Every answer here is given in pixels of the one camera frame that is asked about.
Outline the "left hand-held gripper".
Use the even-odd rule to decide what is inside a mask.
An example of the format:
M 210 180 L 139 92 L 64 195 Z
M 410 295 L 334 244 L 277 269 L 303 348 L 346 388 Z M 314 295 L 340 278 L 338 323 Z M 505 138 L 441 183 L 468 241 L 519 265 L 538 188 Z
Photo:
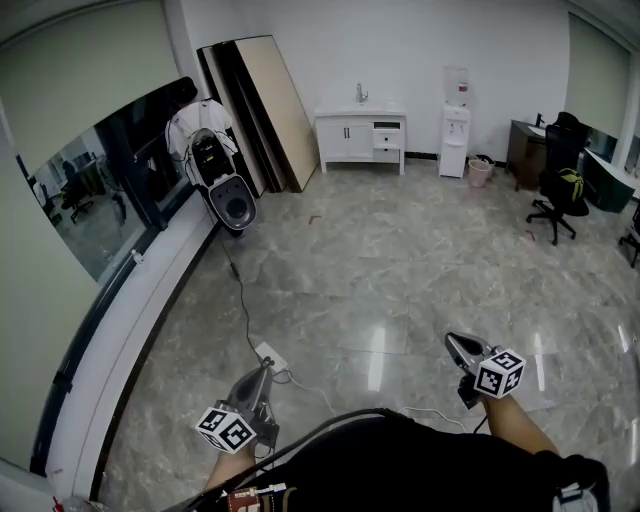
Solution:
M 219 451 L 236 454 L 251 444 L 275 447 L 279 425 L 268 402 L 273 382 L 272 365 L 263 363 L 241 377 L 228 401 L 209 407 L 195 425 L 196 431 Z

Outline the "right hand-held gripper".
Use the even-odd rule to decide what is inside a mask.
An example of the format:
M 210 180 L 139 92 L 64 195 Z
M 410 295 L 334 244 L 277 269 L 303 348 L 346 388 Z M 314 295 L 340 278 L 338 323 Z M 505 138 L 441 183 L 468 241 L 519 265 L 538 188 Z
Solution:
M 481 398 L 504 398 L 520 386 L 526 361 L 513 350 L 492 355 L 494 347 L 486 340 L 459 332 L 446 334 L 446 348 L 455 365 L 466 372 L 458 395 L 467 409 L 474 408 Z M 488 357 L 477 364 L 478 356 Z

